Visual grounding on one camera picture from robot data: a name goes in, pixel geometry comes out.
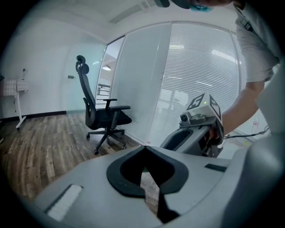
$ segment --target glass door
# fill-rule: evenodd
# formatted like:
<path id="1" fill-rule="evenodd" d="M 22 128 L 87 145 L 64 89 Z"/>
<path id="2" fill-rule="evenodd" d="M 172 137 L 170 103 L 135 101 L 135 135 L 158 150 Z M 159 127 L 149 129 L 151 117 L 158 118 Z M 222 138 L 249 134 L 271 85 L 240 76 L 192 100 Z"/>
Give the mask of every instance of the glass door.
<path id="1" fill-rule="evenodd" d="M 89 85 L 93 96 L 96 97 L 98 76 L 105 51 L 106 44 L 88 34 L 83 34 L 79 42 L 70 46 L 62 75 L 62 105 L 67 114 L 85 112 L 83 101 L 85 96 L 75 68 L 76 56 L 82 55 L 86 59 L 86 64 L 90 69 L 87 74 Z"/>

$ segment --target chair base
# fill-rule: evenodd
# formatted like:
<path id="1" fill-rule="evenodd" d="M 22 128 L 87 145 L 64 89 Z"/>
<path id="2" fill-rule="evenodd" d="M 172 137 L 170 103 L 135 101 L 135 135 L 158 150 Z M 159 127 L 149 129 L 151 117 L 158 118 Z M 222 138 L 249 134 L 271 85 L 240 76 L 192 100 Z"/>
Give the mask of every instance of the chair base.
<path id="1" fill-rule="evenodd" d="M 90 138 L 91 134 L 103 134 L 102 139 L 100 140 L 99 144 L 96 146 L 96 149 L 93 151 L 93 153 L 95 155 L 97 155 L 99 153 L 98 152 L 99 147 L 103 144 L 103 142 L 106 140 L 106 138 L 108 136 L 114 136 L 115 133 L 125 134 L 125 130 L 124 129 L 119 130 L 119 129 L 108 129 L 108 128 L 106 128 L 105 130 L 88 132 L 86 135 L 86 138 Z M 125 149 L 125 148 L 126 148 L 126 144 L 123 142 L 122 149 Z"/>

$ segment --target white shirt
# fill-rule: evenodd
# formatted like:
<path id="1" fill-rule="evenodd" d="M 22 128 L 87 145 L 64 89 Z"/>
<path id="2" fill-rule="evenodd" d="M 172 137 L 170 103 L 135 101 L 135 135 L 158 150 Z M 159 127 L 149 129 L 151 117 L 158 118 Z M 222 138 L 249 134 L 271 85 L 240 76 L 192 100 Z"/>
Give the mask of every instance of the white shirt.
<path id="1" fill-rule="evenodd" d="M 268 81 L 282 57 L 281 49 L 267 22 L 248 3 L 236 7 L 236 33 L 245 58 L 247 82 Z"/>

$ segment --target sleeve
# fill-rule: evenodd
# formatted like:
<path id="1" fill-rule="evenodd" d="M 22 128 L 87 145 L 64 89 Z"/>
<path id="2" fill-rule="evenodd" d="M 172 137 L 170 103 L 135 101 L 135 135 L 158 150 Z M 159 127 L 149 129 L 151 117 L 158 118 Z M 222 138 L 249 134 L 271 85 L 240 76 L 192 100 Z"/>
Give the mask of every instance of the sleeve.
<path id="1" fill-rule="evenodd" d="M 247 82 L 268 81 L 273 76 L 273 67 L 279 62 L 278 58 L 254 31 L 237 25 L 236 33 L 245 59 Z"/>

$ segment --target black office chair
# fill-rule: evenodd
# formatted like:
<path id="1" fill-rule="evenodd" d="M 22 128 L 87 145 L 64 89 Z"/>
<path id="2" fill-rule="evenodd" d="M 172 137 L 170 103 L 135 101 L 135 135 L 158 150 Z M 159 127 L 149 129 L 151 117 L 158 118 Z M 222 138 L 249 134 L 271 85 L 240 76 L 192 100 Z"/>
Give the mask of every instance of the black office chair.
<path id="1" fill-rule="evenodd" d="M 83 56 L 79 55 L 76 57 L 76 59 L 76 71 L 79 75 L 80 83 L 85 95 L 85 98 L 83 98 L 86 105 L 85 123 L 92 130 L 105 128 L 105 130 L 102 131 L 88 132 L 86 135 L 87 138 L 90 138 L 91 134 L 104 135 L 94 150 L 94 154 L 97 155 L 99 153 L 99 147 L 108 136 L 111 136 L 118 132 L 121 132 L 121 134 L 125 133 L 125 130 L 117 130 L 115 128 L 117 125 L 123 125 L 132 122 L 131 118 L 122 112 L 122 110 L 130 109 L 130 106 L 110 106 L 110 102 L 116 101 L 117 99 L 104 99 L 104 101 L 107 101 L 106 107 L 104 109 L 96 110 L 96 101 L 92 95 L 88 77 L 86 75 L 89 72 L 89 66 L 85 63 L 86 60 Z"/>

